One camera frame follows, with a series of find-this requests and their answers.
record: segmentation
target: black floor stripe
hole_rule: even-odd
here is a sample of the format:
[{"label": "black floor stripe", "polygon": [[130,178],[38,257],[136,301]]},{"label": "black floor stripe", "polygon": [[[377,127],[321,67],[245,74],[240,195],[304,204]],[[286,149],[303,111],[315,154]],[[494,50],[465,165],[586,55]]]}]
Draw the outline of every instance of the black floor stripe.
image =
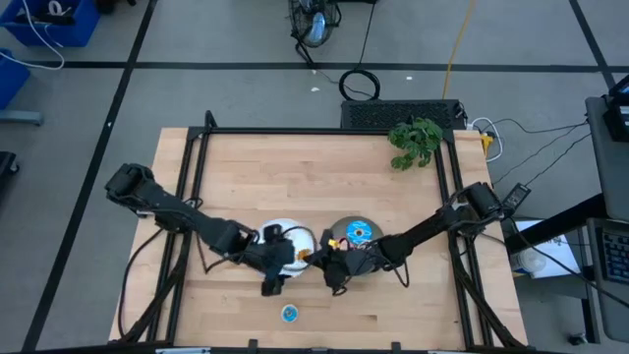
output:
[{"label": "black floor stripe", "polygon": [[629,74],[629,66],[610,66],[610,73]]},{"label": "black floor stripe", "polygon": [[579,26],[583,31],[583,35],[586,37],[588,45],[590,45],[590,50],[592,50],[592,54],[597,60],[597,64],[599,64],[599,67],[602,71],[602,76],[605,79],[605,83],[607,84],[607,87],[611,89],[615,85],[615,80],[609,72],[607,62],[605,62],[605,58],[602,56],[599,44],[594,38],[594,34],[592,33],[592,29],[590,29],[590,25],[588,25],[588,21],[586,20],[586,16],[583,13],[583,10],[581,9],[581,5],[579,5],[579,2],[577,0],[569,0],[569,2],[570,6],[572,7],[572,11],[574,11],[574,15],[577,17],[577,22],[579,22]]},{"label": "black floor stripe", "polygon": [[116,122],[118,112],[120,111],[120,106],[125,97],[125,92],[127,91],[127,86],[129,85],[134,65],[138,60],[138,55],[140,54],[140,49],[142,47],[146,30],[148,29],[148,24],[150,23],[150,18],[152,17],[156,3],[157,0],[150,0],[148,6],[146,7],[146,11],[144,12],[140,29],[138,30],[136,40],[134,41],[134,46],[129,54],[129,60],[125,65],[125,71],[122,74],[122,78],[120,79],[120,83],[118,84],[118,88],[114,94],[109,112],[107,113],[107,118],[103,124],[100,137],[98,138],[98,143],[96,143],[94,154],[91,158],[91,162],[89,163],[89,167],[87,168],[86,177],[81,185],[81,191],[79,192],[77,203],[72,210],[68,227],[66,228],[61,246],[57,252],[57,257],[55,258],[55,262],[50,270],[50,275],[48,276],[48,281],[46,282],[41,298],[39,299],[39,304],[37,304],[37,309],[35,310],[35,314],[30,323],[29,332],[27,333],[27,337],[24,341],[22,351],[35,350],[37,342],[41,336],[41,332],[43,331],[43,327],[46,323],[48,313],[50,312],[52,302],[54,301],[55,293],[59,287],[63,271],[66,267],[68,258],[70,257],[72,246],[74,245],[77,237],[77,231],[79,230],[81,219],[83,218],[83,214],[86,210],[87,201],[94,185],[102,157],[105,154],[107,142],[109,141],[111,131],[114,127],[114,123]]},{"label": "black floor stripe", "polygon": [[[52,65],[54,62],[33,62]],[[67,62],[66,69],[124,69],[124,62]],[[317,63],[321,70],[350,70],[355,63]],[[444,72],[447,64],[363,63],[366,70]],[[608,67],[608,71],[627,71],[628,67]],[[135,69],[160,70],[308,70],[305,63],[193,63],[193,62],[138,62]],[[510,64],[454,64],[453,72],[474,73],[601,73],[597,65],[510,65]]]}]

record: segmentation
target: blue bin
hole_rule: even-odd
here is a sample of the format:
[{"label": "blue bin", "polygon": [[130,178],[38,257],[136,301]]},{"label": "blue bin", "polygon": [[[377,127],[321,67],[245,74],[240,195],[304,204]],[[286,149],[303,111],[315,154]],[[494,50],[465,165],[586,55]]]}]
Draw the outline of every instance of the blue bin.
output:
[{"label": "blue bin", "polygon": [[[0,51],[13,58],[11,52],[0,48]],[[0,56],[0,109],[6,108],[11,99],[20,90],[24,82],[29,78],[30,72],[22,64]]]},{"label": "blue bin", "polygon": [[[46,24],[33,23],[37,32],[46,41],[55,46],[55,42],[63,46],[86,46],[89,42],[91,34],[98,24],[100,14],[96,10],[94,0],[57,0],[63,9],[72,6],[74,9],[75,24],[72,26],[48,26],[47,33],[44,30]],[[30,14],[34,15],[39,10],[48,11],[49,0],[27,0]],[[16,16],[21,13],[24,8],[22,0],[12,0],[9,6],[0,16],[0,27],[7,29],[13,36],[23,45],[45,45],[33,32],[29,24],[16,24],[14,22]]]}]

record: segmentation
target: white paper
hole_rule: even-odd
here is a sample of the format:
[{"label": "white paper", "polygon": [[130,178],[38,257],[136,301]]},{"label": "white paper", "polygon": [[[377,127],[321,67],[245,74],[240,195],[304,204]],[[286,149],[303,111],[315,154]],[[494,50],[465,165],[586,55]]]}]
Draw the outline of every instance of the white paper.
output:
[{"label": "white paper", "polygon": [[[528,220],[528,221],[517,221],[516,225],[518,226],[518,230],[522,231],[527,229],[541,220]],[[572,254],[572,250],[570,249],[570,245],[568,245],[568,241],[566,240],[565,235],[560,235],[553,238],[550,241],[538,244],[536,248],[544,253],[547,253],[549,256],[557,259],[562,262],[565,266],[570,269],[581,272],[579,266],[577,265],[577,261]],[[546,266],[540,270],[531,273],[532,278],[543,278],[549,276],[558,276],[569,274],[566,269],[557,265],[553,260],[546,258]]]}]

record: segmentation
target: blue sticker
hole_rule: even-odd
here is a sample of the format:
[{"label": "blue sticker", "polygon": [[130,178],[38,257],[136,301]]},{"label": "blue sticker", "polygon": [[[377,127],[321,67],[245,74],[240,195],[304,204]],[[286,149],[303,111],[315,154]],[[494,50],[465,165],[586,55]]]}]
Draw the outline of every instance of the blue sticker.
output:
[{"label": "blue sticker", "polygon": [[361,245],[372,240],[372,227],[361,220],[350,222],[345,233],[347,239],[354,245]]},{"label": "blue sticker", "polygon": [[297,320],[297,316],[299,316],[299,311],[293,305],[286,305],[282,309],[282,321],[287,323],[293,323]]}]

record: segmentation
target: yellow cable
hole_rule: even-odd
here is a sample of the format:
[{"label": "yellow cable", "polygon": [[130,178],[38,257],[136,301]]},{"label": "yellow cable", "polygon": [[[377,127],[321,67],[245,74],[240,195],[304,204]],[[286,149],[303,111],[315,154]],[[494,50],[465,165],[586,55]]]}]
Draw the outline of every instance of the yellow cable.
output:
[{"label": "yellow cable", "polygon": [[452,55],[450,55],[450,60],[448,60],[448,69],[445,71],[445,83],[443,84],[443,94],[441,95],[441,99],[445,99],[445,95],[448,93],[448,86],[450,85],[450,70],[452,69],[452,62],[454,61],[454,57],[456,56],[456,50],[459,48],[461,44],[461,39],[463,39],[463,34],[465,33],[465,29],[468,27],[468,22],[470,21],[470,16],[476,7],[476,0],[470,0],[470,5],[468,6],[468,12],[465,14],[465,20],[463,21],[463,26],[461,30],[459,30],[459,36],[456,38],[456,43],[454,44],[454,48],[452,49]]}]

